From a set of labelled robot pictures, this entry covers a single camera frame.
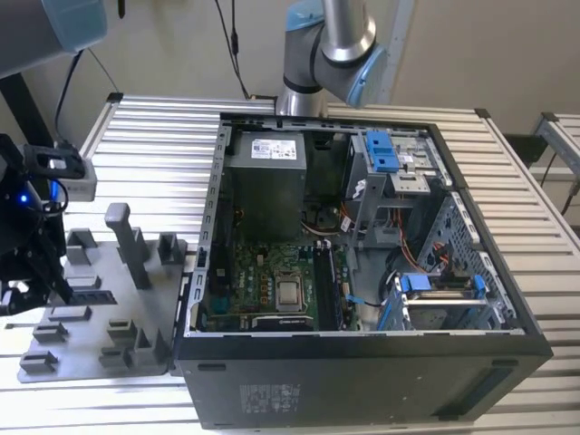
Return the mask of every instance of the power supply label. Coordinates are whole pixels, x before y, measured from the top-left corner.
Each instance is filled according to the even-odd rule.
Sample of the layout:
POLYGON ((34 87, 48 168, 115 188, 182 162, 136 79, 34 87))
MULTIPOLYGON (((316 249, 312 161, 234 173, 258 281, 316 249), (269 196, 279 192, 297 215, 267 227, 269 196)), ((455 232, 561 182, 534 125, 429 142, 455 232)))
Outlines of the power supply label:
POLYGON ((296 160, 296 141, 254 139, 252 159, 296 160))
POLYGON ((239 392, 246 414, 298 411, 299 383, 246 384, 239 386, 239 392))

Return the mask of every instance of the blue led light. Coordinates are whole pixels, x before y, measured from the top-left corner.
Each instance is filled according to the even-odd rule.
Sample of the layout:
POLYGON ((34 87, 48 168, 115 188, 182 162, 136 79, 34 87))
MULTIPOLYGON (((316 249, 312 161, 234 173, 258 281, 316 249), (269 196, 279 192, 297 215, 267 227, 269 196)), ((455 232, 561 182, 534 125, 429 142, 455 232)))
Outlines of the blue led light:
POLYGON ((51 200, 56 201, 58 198, 58 183, 56 181, 51 181, 51 200))

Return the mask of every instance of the gray fixture plate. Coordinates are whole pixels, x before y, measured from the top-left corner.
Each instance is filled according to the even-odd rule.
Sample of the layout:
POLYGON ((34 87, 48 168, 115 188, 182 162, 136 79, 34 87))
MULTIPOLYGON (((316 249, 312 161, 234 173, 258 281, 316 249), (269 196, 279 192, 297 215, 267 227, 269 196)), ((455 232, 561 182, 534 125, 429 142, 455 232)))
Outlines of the gray fixture plate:
MULTIPOLYGON (((28 353, 50 352, 57 359, 53 365, 53 372, 29 374, 23 369, 18 373, 20 382, 48 382, 80 379, 118 378, 128 376, 147 376, 163 374, 168 370, 170 358, 170 344, 175 325, 176 309, 179 293, 183 264, 162 266, 157 251, 157 241, 148 241, 149 259, 145 262, 145 268, 149 274, 151 288, 137 290, 129 269, 121 262, 117 251, 117 243, 103 242, 96 248, 86 248, 85 252, 90 266, 71 266, 68 262, 64 267, 66 278, 78 276, 95 276, 101 279, 101 290, 110 290, 117 304, 91 306, 91 316, 88 320, 66 320, 64 317, 56 322, 61 322, 67 331, 64 343, 38 343, 36 339, 31 341, 28 353), (128 349, 127 354, 132 363, 124 367, 112 361, 107 367, 100 363, 102 348, 115 347, 107 332, 110 321, 133 321, 137 332, 142 328, 147 340, 151 345, 155 344, 158 331, 164 344, 158 349, 162 357, 158 362, 152 361, 150 355, 140 358, 142 363, 137 363, 139 356, 134 350, 135 340, 132 343, 124 343, 117 348, 128 349)), ((179 248, 185 257, 186 242, 179 240, 179 248)), ((43 320, 39 323, 51 322, 54 313, 66 314, 67 312, 80 312, 85 307, 63 306, 48 308, 45 310, 43 320)))

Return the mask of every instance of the aluminum roller conveyor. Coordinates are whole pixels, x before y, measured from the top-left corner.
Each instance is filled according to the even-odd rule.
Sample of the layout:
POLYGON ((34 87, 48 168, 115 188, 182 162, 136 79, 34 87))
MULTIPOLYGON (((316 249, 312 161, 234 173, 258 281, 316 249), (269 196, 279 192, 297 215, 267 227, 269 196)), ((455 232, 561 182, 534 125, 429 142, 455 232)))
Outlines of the aluminum roller conveyor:
MULTIPOLYGON (((72 203, 64 219, 65 229, 90 227, 95 239, 112 240, 113 234, 104 226, 103 216, 109 203, 122 198, 130 205, 131 224, 141 227, 147 239, 157 238, 159 232, 175 231, 188 241, 189 251, 195 250, 221 112, 274 113, 274 106, 271 101, 140 96, 108 102, 82 147, 82 155, 92 158, 99 180, 96 199, 91 204, 72 203)), ((580 242, 493 120, 479 115, 485 116, 474 110, 392 106, 353 110, 339 104, 329 105, 330 118, 437 124, 499 251, 552 345, 555 357, 551 361, 497 403, 489 414, 473 425, 463 423, 454 427, 453 432, 578 433, 580 242)), ((575 123, 574 131, 580 135, 580 117, 569 118, 571 123, 567 123, 564 115, 557 116, 558 122, 545 121, 545 125, 553 129, 566 125, 570 129, 575 123)), ((566 138, 568 143, 574 136, 567 133, 566 138)), ((580 171, 577 145, 575 152, 580 171)), ((24 351, 30 341, 30 334, 24 337, 30 322, 23 317, 23 327, 0 330, 0 341, 10 343, 13 348, 11 355, 0 358, 0 365, 9 370, 14 359, 14 378, 19 349, 24 351)), ((14 382, 6 386, 0 383, 0 401, 38 402, 37 408, 44 406, 42 411, 35 411, 40 412, 39 419, 45 418, 47 425, 58 428, 71 418, 71 411, 54 411, 62 414, 60 420, 50 411, 48 401, 40 401, 42 394, 53 397, 51 394, 58 392, 62 396, 59 401, 74 406, 74 424, 81 426, 75 431, 84 431, 94 424, 121 423, 148 423, 152 430, 154 426, 155 431, 175 433, 199 429, 197 415, 190 407, 185 383, 180 378, 160 377, 157 381, 138 382, 137 386, 132 383, 136 380, 100 382, 76 382, 70 390, 50 383, 36 384, 33 390, 14 382), (107 414, 100 409, 105 405, 107 414), (125 420, 115 417, 116 411, 125 420)), ((384 431, 385 428, 366 426, 350 428, 348 433, 384 431)), ((421 433, 431 432, 451 430, 437 425, 421 428, 421 433)), ((345 432, 344 428, 328 428, 324 433, 345 432)))

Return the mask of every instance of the metal table frame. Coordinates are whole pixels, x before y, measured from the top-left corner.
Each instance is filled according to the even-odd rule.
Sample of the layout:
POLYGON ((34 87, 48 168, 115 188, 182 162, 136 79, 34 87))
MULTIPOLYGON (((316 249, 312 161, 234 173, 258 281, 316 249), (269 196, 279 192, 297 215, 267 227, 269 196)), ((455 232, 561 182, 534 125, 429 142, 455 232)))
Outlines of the metal table frame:
MULTIPOLYGON (((131 206, 131 224, 141 227, 146 238, 176 231, 195 250, 222 111, 269 113, 273 105, 132 96, 109 101, 82 147, 83 156, 92 157, 99 178, 97 198, 90 204, 71 204, 66 229, 90 227, 95 238, 112 239, 102 215, 109 203, 122 199, 131 206)), ((473 425, 391 428, 393 433, 578 433, 580 242, 494 122, 482 111, 391 106, 355 111, 338 104, 330 105, 329 116, 438 125, 555 354, 473 425)), ((0 428, 43 427, 59 434, 105 430, 100 428, 103 424, 113 433, 200 430, 180 378, 19 384, 15 378, 19 355, 28 347, 37 317, 38 313, 22 314, 5 320, 10 329, 0 329, 0 401, 7 405, 0 428), (23 415, 18 410, 24 406, 23 415)), ((387 429, 315 431, 384 433, 387 429)))
POLYGON ((580 115, 544 112, 534 134, 542 136, 576 177, 580 177, 580 115))

